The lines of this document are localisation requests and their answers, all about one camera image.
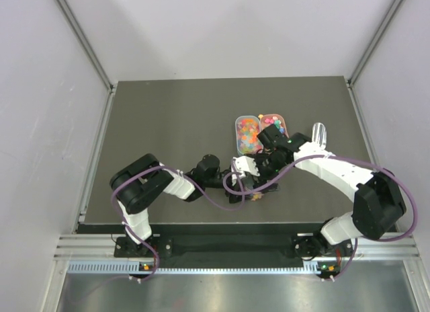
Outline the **clear plastic jar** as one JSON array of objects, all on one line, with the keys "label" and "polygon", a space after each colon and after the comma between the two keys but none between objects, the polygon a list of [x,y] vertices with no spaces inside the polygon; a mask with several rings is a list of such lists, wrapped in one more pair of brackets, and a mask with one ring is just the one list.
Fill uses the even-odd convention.
[{"label": "clear plastic jar", "polygon": [[255,201],[259,201],[264,197],[264,193],[263,192],[256,192],[256,193],[252,193],[250,195],[247,196],[247,199],[249,201],[255,202]]}]

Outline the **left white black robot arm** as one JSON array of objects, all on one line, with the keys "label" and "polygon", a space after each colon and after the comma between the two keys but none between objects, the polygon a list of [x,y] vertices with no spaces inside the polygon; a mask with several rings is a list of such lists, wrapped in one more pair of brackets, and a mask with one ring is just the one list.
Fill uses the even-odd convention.
[{"label": "left white black robot arm", "polygon": [[243,178],[259,175],[250,157],[234,157],[228,169],[220,170],[214,155],[205,155],[189,172],[169,169],[148,153],[131,163],[110,180],[112,200],[120,211],[126,231],[125,240],[138,256],[145,256],[153,246],[148,207],[161,195],[168,194],[186,202],[207,196],[206,189],[245,190]]}]

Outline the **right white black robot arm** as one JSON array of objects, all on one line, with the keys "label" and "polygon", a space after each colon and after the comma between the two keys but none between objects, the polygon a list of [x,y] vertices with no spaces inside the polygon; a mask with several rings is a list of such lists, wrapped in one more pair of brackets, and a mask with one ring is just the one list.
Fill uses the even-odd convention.
[{"label": "right white black robot arm", "polygon": [[295,167],[325,181],[352,202],[350,212],[329,219],[313,234],[314,248],[321,255],[331,254],[339,243],[350,239],[379,240],[406,212],[390,172],[336,159],[310,137],[301,133],[288,137],[273,124],[257,138],[264,148],[257,155],[257,169],[265,181],[274,179],[285,167]]}]

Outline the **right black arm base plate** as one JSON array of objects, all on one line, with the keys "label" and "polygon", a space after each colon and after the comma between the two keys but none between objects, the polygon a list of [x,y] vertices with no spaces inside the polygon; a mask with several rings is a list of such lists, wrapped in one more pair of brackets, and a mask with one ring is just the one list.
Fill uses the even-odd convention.
[{"label": "right black arm base plate", "polygon": [[314,258],[343,258],[350,256],[353,251],[351,240],[331,245],[320,235],[295,235],[292,237],[292,249],[302,260]]}]

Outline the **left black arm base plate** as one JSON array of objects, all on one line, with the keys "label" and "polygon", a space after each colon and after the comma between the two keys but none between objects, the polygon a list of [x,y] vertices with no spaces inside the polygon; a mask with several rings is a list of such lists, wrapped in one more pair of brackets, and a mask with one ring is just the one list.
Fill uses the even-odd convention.
[{"label": "left black arm base plate", "polygon": [[[119,237],[115,240],[115,258],[150,258],[153,252],[143,244],[137,244],[129,236]],[[147,243],[161,258],[168,258],[172,254],[173,241],[165,237],[150,237]]]}]

